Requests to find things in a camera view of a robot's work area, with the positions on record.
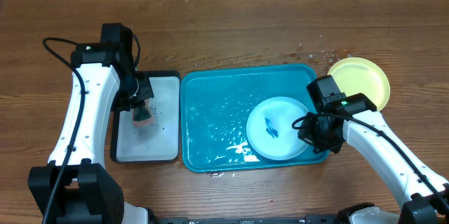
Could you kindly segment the green and pink sponge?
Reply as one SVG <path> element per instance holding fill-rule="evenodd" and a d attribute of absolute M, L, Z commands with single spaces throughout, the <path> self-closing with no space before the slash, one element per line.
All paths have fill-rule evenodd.
<path fill-rule="evenodd" d="M 154 115 L 148 107 L 141 106 L 133 109 L 132 119 L 134 127 L 144 127 L 154 122 Z"/>

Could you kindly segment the light blue plate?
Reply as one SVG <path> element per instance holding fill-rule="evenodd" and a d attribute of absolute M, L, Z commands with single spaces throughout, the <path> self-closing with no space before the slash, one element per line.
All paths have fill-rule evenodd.
<path fill-rule="evenodd" d="M 248 116 L 246 135 L 250 146 L 261 156 L 274 161 L 292 159 L 308 144 L 297 137 L 293 122 L 308 113 L 298 100 L 288 97 L 268 98 Z"/>

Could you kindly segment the yellow plate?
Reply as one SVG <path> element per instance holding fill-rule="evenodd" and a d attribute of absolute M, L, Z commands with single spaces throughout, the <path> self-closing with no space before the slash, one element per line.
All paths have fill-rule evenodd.
<path fill-rule="evenodd" d="M 383 70 L 364 58 L 345 58 L 335 63 L 328 71 L 341 92 L 347 96 L 362 93 L 380 111 L 390 97 L 390 83 Z"/>

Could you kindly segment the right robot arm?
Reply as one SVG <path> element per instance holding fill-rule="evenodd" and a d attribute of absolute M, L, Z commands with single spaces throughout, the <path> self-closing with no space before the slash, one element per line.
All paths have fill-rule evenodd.
<path fill-rule="evenodd" d="M 448 180 L 407 148 L 364 94 L 323 98 L 292 128 L 316 153 L 338 153 L 343 144 L 357 150 L 394 195 L 398 223 L 448 222 Z"/>

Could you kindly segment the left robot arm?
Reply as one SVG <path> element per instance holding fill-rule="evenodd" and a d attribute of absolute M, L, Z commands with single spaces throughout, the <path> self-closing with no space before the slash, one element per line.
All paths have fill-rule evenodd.
<path fill-rule="evenodd" d="M 137 43 L 129 28 L 107 23 L 99 42 L 75 43 L 63 62 L 73 75 L 65 122 L 47 165 L 31 168 L 28 177 L 43 223 L 157 223 L 151 209 L 125 202 L 105 169 L 111 112 L 151 117 L 154 93 L 147 74 L 136 69 Z"/>

